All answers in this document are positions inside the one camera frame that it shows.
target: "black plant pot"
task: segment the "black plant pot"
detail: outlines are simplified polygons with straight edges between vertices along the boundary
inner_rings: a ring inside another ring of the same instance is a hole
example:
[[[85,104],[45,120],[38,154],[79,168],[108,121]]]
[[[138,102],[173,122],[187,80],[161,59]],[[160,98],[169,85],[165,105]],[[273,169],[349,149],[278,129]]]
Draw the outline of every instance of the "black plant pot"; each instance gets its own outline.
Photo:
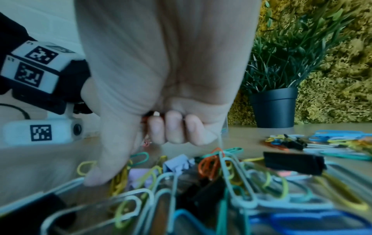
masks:
[[[295,124],[297,88],[283,88],[249,97],[257,127],[287,128]]]

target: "human hand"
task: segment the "human hand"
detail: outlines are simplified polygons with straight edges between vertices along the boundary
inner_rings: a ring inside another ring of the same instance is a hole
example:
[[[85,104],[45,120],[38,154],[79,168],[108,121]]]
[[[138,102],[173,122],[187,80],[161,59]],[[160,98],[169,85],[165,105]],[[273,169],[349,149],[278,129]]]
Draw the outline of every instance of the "human hand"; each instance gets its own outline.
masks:
[[[142,140],[141,116],[150,110],[165,113],[164,120],[148,120],[154,143],[203,145],[217,138],[243,78],[260,5],[258,0],[75,2],[99,99],[92,91],[82,97],[100,112],[103,146],[86,185],[103,184],[122,169]]]

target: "table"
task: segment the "table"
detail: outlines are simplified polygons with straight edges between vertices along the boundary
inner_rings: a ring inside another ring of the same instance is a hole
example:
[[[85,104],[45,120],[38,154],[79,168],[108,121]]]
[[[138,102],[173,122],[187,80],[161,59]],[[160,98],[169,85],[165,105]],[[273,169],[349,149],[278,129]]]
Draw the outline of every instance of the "table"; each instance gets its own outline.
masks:
[[[261,145],[259,142],[273,134],[310,135],[316,130],[361,130],[372,132],[372,124],[305,124],[289,129],[259,129],[255,127],[231,126],[222,136],[223,148],[242,147],[244,153],[239,158],[262,156],[263,151],[278,151]],[[150,145],[141,151],[150,154],[150,160],[141,167],[152,166],[161,155],[169,158],[186,154],[189,157],[200,156],[218,146],[217,141],[203,147],[190,144]],[[76,167],[86,160],[99,157],[99,138],[89,138],[63,146],[32,146],[2,149],[0,151],[0,206],[26,197],[33,193],[52,189],[77,177]],[[332,161],[372,177],[372,163],[348,159],[332,158]],[[107,196],[107,185],[85,189],[84,195],[76,193],[73,201],[86,203]]]

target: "yellow moss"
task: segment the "yellow moss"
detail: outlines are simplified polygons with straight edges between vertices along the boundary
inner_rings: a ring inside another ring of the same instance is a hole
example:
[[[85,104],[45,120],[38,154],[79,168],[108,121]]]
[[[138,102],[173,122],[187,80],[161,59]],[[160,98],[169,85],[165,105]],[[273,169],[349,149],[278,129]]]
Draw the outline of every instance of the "yellow moss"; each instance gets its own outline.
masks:
[[[323,0],[271,0],[273,17],[287,9],[283,20],[290,23],[290,13],[310,14]],[[299,88],[295,122],[340,123],[372,122],[372,0],[332,0],[331,7],[345,10],[358,5],[355,20],[344,33],[350,39],[330,50],[318,71],[311,73]],[[261,8],[258,31],[267,30]],[[241,92],[228,115],[229,124],[255,124],[248,97]]]

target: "white marker cube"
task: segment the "white marker cube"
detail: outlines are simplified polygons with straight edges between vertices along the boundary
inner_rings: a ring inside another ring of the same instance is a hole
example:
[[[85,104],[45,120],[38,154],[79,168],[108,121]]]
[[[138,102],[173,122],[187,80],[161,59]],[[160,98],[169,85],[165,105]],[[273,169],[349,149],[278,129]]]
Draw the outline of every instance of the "white marker cube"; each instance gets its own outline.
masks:
[[[3,136],[8,145],[66,144],[82,138],[83,121],[44,119],[13,121],[4,125]]]

